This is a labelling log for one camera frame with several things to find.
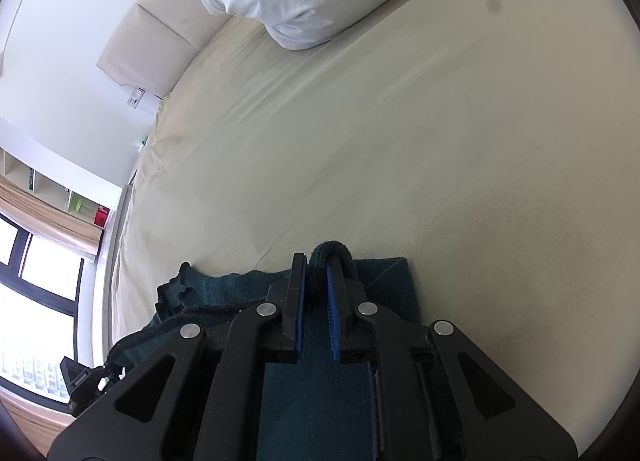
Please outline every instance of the curtain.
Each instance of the curtain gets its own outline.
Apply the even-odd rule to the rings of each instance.
[[[28,232],[95,261],[102,229],[52,207],[2,176],[0,212]]]

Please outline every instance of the electrical outlet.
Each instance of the electrical outlet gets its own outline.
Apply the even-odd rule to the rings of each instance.
[[[129,97],[129,101],[127,101],[127,105],[135,109],[136,107],[138,107],[138,104],[140,104],[140,101],[142,100],[142,97],[144,95],[145,95],[145,90],[140,87],[136,87],[135,89],[133,89],[133,93],[131,93],[131,96]]]

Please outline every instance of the bed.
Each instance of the bed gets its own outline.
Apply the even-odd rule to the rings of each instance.
[[[232,18],[164,98],[115,265],[113,338],[189,261],[407,257],[585,450],[640,367],[640,32],[623,0],[391,0],[335,40]]]

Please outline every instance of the blue gripper pad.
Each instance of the blue gripper pad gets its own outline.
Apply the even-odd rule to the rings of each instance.
[[[327,313],[329,321],[329,337],[331,339],[331,350],[334,353],[334,360],[340,361],[340,319],[338,318],[337,306],[335,303],[335,286],[331,275],[331,266],[326,267],[327,278]]]
[[[305,332],[305,295],[306,295],[306,261],[302,275],[302,285],[300,286],[300,296],[298,297],[298,315],[296,317],[296,353],[298,360],[302,354],[303,339]]]

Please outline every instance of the window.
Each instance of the window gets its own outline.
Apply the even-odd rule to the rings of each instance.
[[[63,357],[77,359],[84,261],[0,214],[0,385],[66,412]]]

